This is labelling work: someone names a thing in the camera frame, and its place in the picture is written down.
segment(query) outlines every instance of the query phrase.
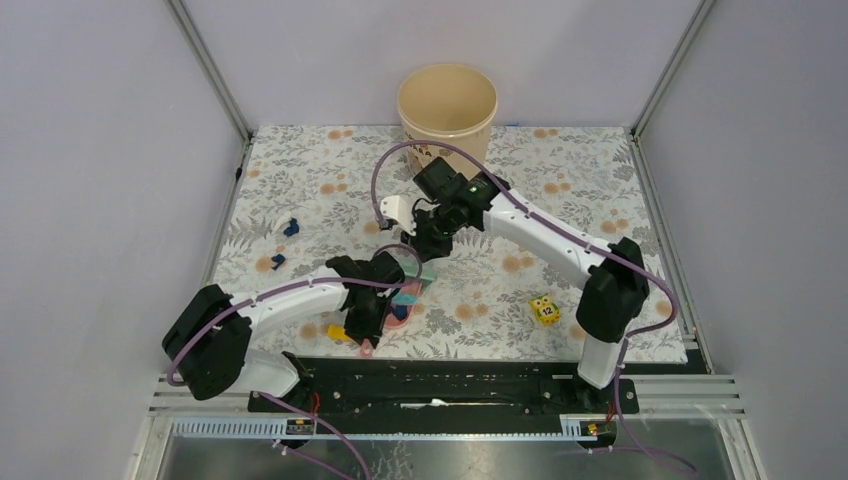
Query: light blue object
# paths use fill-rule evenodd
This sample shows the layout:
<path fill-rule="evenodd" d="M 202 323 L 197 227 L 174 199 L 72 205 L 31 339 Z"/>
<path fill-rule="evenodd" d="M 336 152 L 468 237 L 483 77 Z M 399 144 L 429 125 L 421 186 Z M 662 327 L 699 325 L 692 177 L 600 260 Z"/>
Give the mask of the light blue object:
<path fill-rule="evenodd" d="M 418 303 L 418 297 L 411 293 L 399 292 L 392 297 L 392 305 L 415 305 Z"/>

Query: bucket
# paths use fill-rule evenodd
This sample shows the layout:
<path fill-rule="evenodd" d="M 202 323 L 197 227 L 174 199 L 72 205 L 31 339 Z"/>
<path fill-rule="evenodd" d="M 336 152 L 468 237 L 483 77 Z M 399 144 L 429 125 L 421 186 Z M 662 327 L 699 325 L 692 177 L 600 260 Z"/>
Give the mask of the bucket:
<path fill-rule="evenodd" d="M 436 140 L 485 161 L 498 109 L 495 86 L 467 65 L 430 65 L 408 76 L 398 91 L 398 113 L 407 140 Z M 439 147 L 409 147 L 407 161 L 413 174 L 436 157 L 444 158 L 465 178 L 480 170 L 460 155 Z"/>

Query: blue object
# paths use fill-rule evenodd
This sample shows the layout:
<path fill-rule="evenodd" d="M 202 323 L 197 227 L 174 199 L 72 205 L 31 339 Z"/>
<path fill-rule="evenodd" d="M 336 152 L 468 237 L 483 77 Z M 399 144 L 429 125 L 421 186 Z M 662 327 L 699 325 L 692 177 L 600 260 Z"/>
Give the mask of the blue object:
<path fill-rule="evenodd" d="M 297 224 L 297 219 L 292 218 L 291 220 L 289 220 L 289 226 L 286 227 L 285 230 L 283 230 L 283 235 L 285 235 L 287 237 L 291 237 L 292 235 L 296 234 L 299 231 L 300 231 L 300 225 Z"/>
<path fill-rule="evenodd" d="M 409 316 L 409 307 L 406 305 L 393 305 L 392 315 L 398 320 L 406 320 L 406 317 Z"/>
<path fill-rule="evenodd" d="M 274 262 L 274 266 L 271 267 L 271 270 L 276 270 L 280 268 L 284 263 L 286 263 L 286 257 L 283 256 L 282 253 L 278 253 L 271 257 L 271 260 Z"/>
<path fill-rule="evenodd" d="M 398 293 L 392 297 L 392 305 L 415 305 L 418 303 L 418 297 L 410 293 Z"/>

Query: pink object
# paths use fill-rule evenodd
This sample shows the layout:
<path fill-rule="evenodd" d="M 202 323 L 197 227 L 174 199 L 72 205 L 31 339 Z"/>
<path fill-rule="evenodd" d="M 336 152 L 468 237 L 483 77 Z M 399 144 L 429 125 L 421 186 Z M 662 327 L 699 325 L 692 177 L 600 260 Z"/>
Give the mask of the pink object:
<path fill-rule="evenodd" d="M 409 295 L 415 295 L 416 297 L 421 292 L 421 282 L 415 282 L 412 285 L 407 285 L 400 289 L 401 293 L 407 293 Z M 383 324 L 383 328 L 388 328 L 389 330 L 397 330 L 399 328 L 403 328 L 409 323 L 409 319 L 412 318 L 413 315 L 413 307 L 415 305 L 409 305 L 409 313 L 406 318 L 403 320 L 398 319 L 395 314 L 390 313 L 386 317 L 386 323 Z"/>

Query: patterned table surface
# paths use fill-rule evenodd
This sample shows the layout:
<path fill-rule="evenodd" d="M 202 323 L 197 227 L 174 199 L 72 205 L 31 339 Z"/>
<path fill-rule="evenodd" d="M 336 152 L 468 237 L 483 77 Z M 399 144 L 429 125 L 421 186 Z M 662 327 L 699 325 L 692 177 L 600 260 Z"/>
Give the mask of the patterned table surface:
<path fill-rule="evenodd" d="M 214 281 L 230 292 L 263 290 L 311 272 L 336 255 L 369 258 L 396 243 L 374 221 L 369 182 L 376 160 L 402 140 L 400 127 L 260 128 L 230 219 Z M 663 275 L 656 236 L 625 132 L 621 128 L 495 127 L 487 164 L 540 208 L 589 234 L 639 242 L 647 268 Z M 421 196 L 403 155 L 386 162 L 378 196 Z M 272 233 L 283 211 L 299 234 Z M 287 261 L 273 270 L 271 257 Z M 476 230 L 460 232 L 450 259 L 430 263 L 439 277 L 422 294 L 403 329 L 387 331 L 375 357 L 576 361 L 585 332 L 574 312 L 581 291 L 518 245 Z M 562 320 L 544 327 L 527 301 L 550 292 Z M 652 288 L 636 321 L 664 319 L 670 304 Z M 301 355 L 356 356 L 358 346 L 331 340 L 339 312 L 303 318 L 269 335 L 260 347 Z M 685 362 L 677 325 L 633 339 L 627 358 Z"/>

